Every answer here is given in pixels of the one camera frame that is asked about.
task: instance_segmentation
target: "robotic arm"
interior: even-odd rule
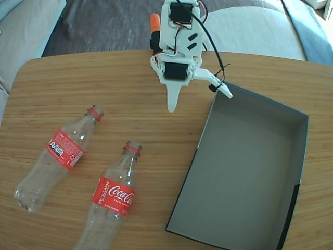
[[[158,14],[150,16],[153,56],[150,65],[159,76],[160,82],[168,89],[168,110],[177,106],[182,86],[191,80],[204,80],[211,83],[210,89],[221,91],[228,98],[233,95],[224,81],[207,69],[201,69],[204,30],[184,7],[196,17],[200,17],[198,0],[165,0],[162,7],[161,23]]]

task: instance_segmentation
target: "coca-cola bottle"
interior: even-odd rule
[[[84,231],[74,250],[110,249],[134,198],[140,150],[140,144],[129,141],[120,159],[103,172],[93,194]]]
[[[88,148],[103,111],[95,105],[59,129],[47,143],[31,172],[17,185],[14,197],[29,213],[37,211],[51,189],[64,178]]]

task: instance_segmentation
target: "open box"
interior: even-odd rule
[[[229,250],[282,249],[309,117],[228,84],[217,93],[166,230]]]

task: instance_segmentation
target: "orange component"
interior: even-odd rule
[[[161,30],[161,20],[159,14],[150,15],[150,32],[151,34],[155,31]]]

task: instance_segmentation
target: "bottle label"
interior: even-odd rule
[[[45,148],[68,170],[71,170],[83,155],[83,150],[61,129],[58,130]]]
[[[99,179],[92,202],[126,216],[134,195],[135,192],[129,187],[102,177]]]

